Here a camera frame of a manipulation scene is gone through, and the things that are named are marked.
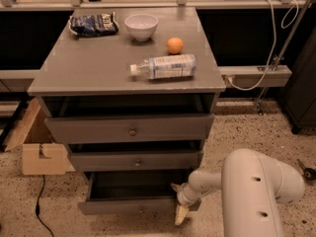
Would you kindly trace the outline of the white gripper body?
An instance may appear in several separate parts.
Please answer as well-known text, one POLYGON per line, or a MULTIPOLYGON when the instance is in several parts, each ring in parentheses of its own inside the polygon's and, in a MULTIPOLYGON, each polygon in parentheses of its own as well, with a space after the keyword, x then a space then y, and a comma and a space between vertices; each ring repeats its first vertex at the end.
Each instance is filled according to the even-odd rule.
POLYGON ((180 205, 191 206, 200 199, 200 192, 194 190, 189 183, 177 186, 177 199, 180 205))

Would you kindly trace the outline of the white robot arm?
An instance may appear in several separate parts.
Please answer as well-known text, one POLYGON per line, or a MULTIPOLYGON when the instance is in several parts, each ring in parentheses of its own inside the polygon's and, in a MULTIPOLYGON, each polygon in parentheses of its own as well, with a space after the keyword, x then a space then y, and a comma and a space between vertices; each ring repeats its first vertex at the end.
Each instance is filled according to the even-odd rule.
POLYGON ((198 200, 220 190, 225 237, 284 237, 277 206, 299 201, 305 184, 292 166, 255 150, 237 149, 219 173, 197 169, 172 188, 178 200, 177 225, 198 200))

